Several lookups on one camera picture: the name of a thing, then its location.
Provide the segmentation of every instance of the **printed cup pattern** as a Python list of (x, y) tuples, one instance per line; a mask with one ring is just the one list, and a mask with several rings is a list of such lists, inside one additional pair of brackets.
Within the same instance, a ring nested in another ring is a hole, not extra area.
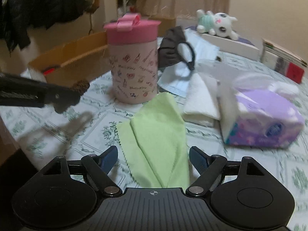
[(157, 95), (157, 43), (109, 45), (115, 97), (125, 103), (150, 101)]

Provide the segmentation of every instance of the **tissue package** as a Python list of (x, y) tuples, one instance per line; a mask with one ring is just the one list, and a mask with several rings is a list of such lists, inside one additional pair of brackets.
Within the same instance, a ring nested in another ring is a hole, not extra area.
[(304, 119), (287, 99), (268, 90), (232, 90), (221, 96), (221, 131), (230, 145), (288, 147)]

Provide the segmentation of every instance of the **pink lid handle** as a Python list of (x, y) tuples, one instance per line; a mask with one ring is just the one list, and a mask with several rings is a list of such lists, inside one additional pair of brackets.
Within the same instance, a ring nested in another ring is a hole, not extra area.
[(133, 25), (139, 24), (141, 15), (139, 13), (125, 14), (123, 17), (118, 19), (117, 31), (131, 31)]

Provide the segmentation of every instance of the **floral tablecloth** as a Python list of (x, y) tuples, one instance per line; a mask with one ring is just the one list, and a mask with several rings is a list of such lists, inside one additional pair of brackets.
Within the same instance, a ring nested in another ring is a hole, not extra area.
[[(263, 64), (236, 55), (220, 52), (222, 61), (240, 70), (254, 70), (273, 76), (278, 81), (295, 84)], [(207, 128), (186, 124), (187, 144), (197, 146), (209, 155), (221, 154), (229, 160), (252, 156), (274, 175), (293, 195), (295, 210), (288, 227), (306, 231), (308, 225), (308, 80), (299, 85), (300, 94), (293, 102), (305, 118), (306, 127), (288, 149), (265, 149), (224, 146), (218, 123)], [(179, 108), (184, 98), (175, 96)], [(111, 74), (106, 73), (91, 83), (80, 103), (59, 115), (51, 106), (42, 109), (0, 107), (1, 117), (29, 160), (41, 169), (55, 156), (65, 155), (68, 160), (79, 160), (88, 154), (101, 154), (116, 145), (119, 158), (109, 176), (122, 189), (138, 187), (125, 162), (116, 124), (132, 117), (143, 105), (127, 105), (113, 97)], [(191, 181), (198, 173), (190, 165)]]

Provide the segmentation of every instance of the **wall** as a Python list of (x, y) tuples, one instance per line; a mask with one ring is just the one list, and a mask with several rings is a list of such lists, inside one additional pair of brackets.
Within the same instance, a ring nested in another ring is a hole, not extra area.
[[(116, 0), (100, 0), (100, 8), (93, 14), (93, 29), (101, 31), (104, 23), (116, 19)], [(11, 57), (6, 43), (0, 40), (0, 68), (3, 72), (20, 74), (26, 69), (29, 61), (57, 45), (76, 40), (88, 35), (90, 29), (89, 15), (85, 14), (77, 20), (66, 23), (56, 24), (50, 29), (29, 29), (28, 35), (31, 44), (19, 50), (17, 47)]]
[(307, 6), (308, 0), (230, 0), (229, 13), (240, 35), (258, 46), (267, 38), (308, 62)]

